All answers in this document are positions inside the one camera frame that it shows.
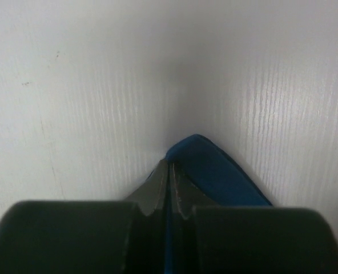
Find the blue object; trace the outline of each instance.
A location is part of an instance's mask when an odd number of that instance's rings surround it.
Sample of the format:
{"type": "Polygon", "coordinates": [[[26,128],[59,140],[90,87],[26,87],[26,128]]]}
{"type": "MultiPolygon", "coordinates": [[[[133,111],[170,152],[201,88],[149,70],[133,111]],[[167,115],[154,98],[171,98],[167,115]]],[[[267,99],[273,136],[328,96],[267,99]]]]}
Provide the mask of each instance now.
{"type": "Polygon", "coordinates": [[[166,159],[178,162],[192,182],[222,206],[272,205],[241,167],[204,136],[180,141],[166,159]]]}

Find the textured white surface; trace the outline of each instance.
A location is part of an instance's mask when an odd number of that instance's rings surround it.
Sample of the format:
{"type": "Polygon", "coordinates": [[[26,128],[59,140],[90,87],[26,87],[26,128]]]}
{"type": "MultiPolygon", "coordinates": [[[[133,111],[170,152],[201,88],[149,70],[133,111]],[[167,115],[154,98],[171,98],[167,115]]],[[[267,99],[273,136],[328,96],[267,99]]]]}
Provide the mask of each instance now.
{"type": "Polygon", "coordinates": [[[0,0],[0,217],[121,198],[195,132],[338,238],[338,1],[0,0]]]}

